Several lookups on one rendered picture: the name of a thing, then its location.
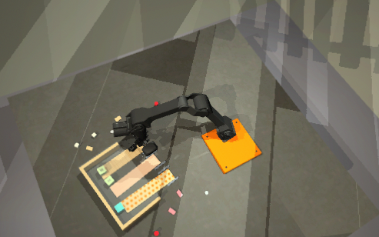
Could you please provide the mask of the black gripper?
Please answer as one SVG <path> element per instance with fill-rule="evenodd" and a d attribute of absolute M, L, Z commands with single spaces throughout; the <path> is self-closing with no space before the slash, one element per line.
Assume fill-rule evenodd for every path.
<path fill-rule="evenodd" d="M 146 155 L 146 156 L 149 156 L 151 155 L 153 152 L 157 151 L 158 150 L 158 147 L 157 145 L 154 143 L 154 141 L 150 141 L 150 138 L 148 137 L 148 130 L 146 129 L 146 133 L 141 135 L 141 136 L 137 136 L 133 133 L 134 137 L 136 137 L 137 139 L 140 140 L 140 144 L 138 144 L 139 147 L 142 147 L 143 148 L 141 149 L 143 151 L 143 153 Z M 149 142 L 149 143 L 148 143 Z"/>

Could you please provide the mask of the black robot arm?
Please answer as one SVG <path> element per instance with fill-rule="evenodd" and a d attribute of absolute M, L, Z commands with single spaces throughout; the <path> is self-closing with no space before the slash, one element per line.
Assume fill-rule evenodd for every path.
<path fill-rule="evenodd" d="M 188 105 L 189 99 L 193 99 L 194 107 Z M 128 150 L 134 152 L 140 144 L 140 140 L 134 137 L 144 135 L 146 128 L 151 127 L 151 123 L 159 118 L 176 112 L 187 112 L 193 116 L 207 117 L 214 124 L 217 135 L 222 142 L 226 142 L 236 136 L 232 119 L 222 116 L 209 102 L 205 94 L 191 93 L 190 95 L 180 95 L 176 99 L 156 105 L 152 108 L 135 108 L 126 115 L 126 122 L 113 123 L 114 137 L 125 136 L 121 143 Z M 130 134 L 129 134 L 130 133 Z"/>

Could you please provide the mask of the orange dotted flat strip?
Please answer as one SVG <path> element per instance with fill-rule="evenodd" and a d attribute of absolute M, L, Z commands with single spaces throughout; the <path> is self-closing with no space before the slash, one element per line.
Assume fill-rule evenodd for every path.
<path fill-rule="evenodd" d="M 158 190 L 166 186 L 169 182 L 171 182 L 173 179 L 175 179 L 175 177 L 171 174 L 169 169 L 167 169 L 160 175 L 158 175 L 156 178 L 152 179 L 149 183 L 157 192 Z"/>

